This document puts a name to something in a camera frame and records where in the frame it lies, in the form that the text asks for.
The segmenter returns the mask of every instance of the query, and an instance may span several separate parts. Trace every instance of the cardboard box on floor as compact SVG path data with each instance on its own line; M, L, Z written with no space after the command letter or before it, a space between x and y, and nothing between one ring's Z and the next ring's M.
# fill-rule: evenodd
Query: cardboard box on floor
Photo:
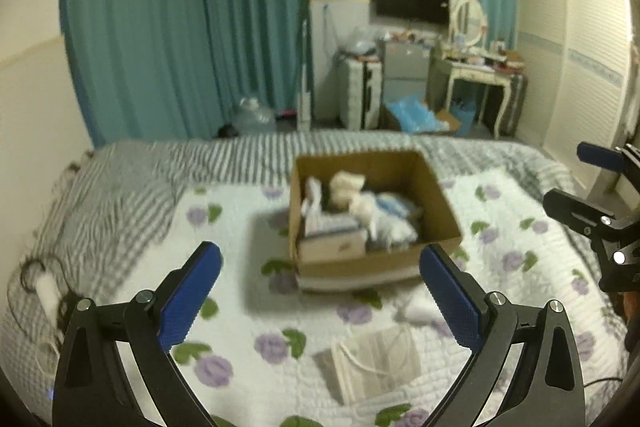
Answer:
M366 176L365 190L398 192L424 209L419 242L405 250L367 252L359 259L327 263L300 263L298 240L302 237L300 206L305 181L316 177L326 189L336 172L347 171ZM384 280L386 272L419 275L420 252L437 243L451 253L462 241L460 227L436 176L423 156L415 151L370 151L343 155L299 156L291 175L289 207L289 257L302 278L366 278Z
M427 109L429 106L426 102L422 102L422 105ZM420 135L423 134L436 134L438 136L453 136L460 129L460 121L457 120L449 111L443 109L436 113L436 118L441 122L449 123L449 130L443 132L422 132L418 133ZM400 123L396 120L396 117L389 111L385 105L380 108L380 124L378 126L380 129L387 129L389 131L398 131L401 132L402 128L400 127Z

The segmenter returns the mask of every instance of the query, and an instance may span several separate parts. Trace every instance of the white quilted mat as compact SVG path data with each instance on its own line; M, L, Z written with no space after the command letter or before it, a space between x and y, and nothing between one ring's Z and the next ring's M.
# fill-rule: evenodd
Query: white quilted mat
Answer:
M585 381L620 374L623 347L607 333L603 297L560 226L501 171L443 186L465 234L458 263L486 290L499 289L514 303L564 302ZM214 241L224 256L222 274L174 359L220 427L421 425L469 351L457 346L441 318L413 328L422 376L387 395L343 406L327 356L331 343L397 324L398 306L426 288L412 282L355 296L300 294L286 261L287 202L288 192L279 188L188 191L169 234L148 249L115 301L155 288L201 241ZM121 352L143 412L164 425L130 350ZM481 420L497 410L514 364L510 357ZM602 399L593 393L591 408L600 409Z

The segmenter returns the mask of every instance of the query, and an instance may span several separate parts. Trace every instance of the blue trash can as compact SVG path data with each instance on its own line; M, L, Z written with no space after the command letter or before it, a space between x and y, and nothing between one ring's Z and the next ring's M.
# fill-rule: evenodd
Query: blue trash can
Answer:
M451 104L449 112L460 122L460 129L458 129L456 136L467 136L469 134L471 126L476 120L477 111L478 107L475 100L465 100L462 103Z

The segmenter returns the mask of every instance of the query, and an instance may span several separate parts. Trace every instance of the table leg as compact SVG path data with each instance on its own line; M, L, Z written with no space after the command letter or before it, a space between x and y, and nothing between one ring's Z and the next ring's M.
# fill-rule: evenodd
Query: table leg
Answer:
M449 76L449 86L447 86L447 100L445 101L444 108L448 111L451 108L451 99L453 97L453 86L456 83L456 77Z
M486 99L489 96L489 86L484 86L484 94L482 95L482 105L480 106L480 114L478 114L478 123L482 123L484 118L484 110L486 109Z
M495 119L494 137L500 138L500 125L502 124L502 117L504 117L507 111L507 106L511 100L511 81L502 84L502 103L500 104L500 111L498 111L498 117Z

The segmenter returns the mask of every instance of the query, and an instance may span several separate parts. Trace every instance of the striped blanket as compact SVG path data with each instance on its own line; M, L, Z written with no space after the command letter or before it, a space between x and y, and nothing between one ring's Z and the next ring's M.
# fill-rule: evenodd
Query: striped blanket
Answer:
M377 131L273 134L213 142L127 141L98 150L82 161L78 172L61 178L31 254L55 256L47 269L56 274L61 288L66 280L98 304L108 303L143 251L166 235L175 207L191 185L277 187L288 184L298 155L382 149L420 151L441 179L504 168L537 201L554 187L574 190L564 166L511 142ZM588 242L567 234L584 269L599 279ZM8 301L12 313L7 311L2 320L0 365L29 409L50 422L52 380L44 377L34 359L39 356L37 342L51 336L52 329L38 300L23 291L17 277L10 280ZM613 314L610 322L623 335L624 326Z

